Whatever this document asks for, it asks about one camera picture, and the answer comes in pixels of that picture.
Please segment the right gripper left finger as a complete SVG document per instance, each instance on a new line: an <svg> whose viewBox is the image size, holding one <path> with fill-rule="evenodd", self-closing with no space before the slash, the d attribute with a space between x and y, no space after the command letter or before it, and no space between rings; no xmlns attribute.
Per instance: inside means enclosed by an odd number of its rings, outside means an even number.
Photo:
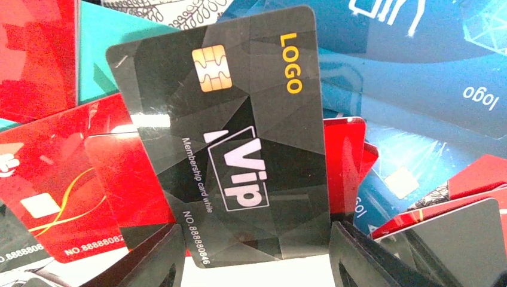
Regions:
<svg viewBox="0 0 507 287"><path fill-rule="evenodd" d="M166 224L83 286L177 287L182 282L185 255L181 226Z"/></svg>

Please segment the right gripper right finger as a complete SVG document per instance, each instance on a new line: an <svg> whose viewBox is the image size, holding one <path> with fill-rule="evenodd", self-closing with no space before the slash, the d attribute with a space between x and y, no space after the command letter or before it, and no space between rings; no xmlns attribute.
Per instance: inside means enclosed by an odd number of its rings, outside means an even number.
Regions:
<svg viewBox="0 0 507 287"><path fill-rule="evenodd" d="M413 231L379 243L351 223L331 225L329 259L336 286L462 286Z"/></svg>

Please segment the black logo card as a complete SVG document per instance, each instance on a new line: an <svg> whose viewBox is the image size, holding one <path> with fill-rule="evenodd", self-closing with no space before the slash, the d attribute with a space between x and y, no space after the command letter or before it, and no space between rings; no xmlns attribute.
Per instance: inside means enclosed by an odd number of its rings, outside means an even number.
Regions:
<svg viewBox="0 0 507 287"><path fill-rule="evenodd" d="M310 7L114 45L106 59L198 267L328 252Z"/></svg>

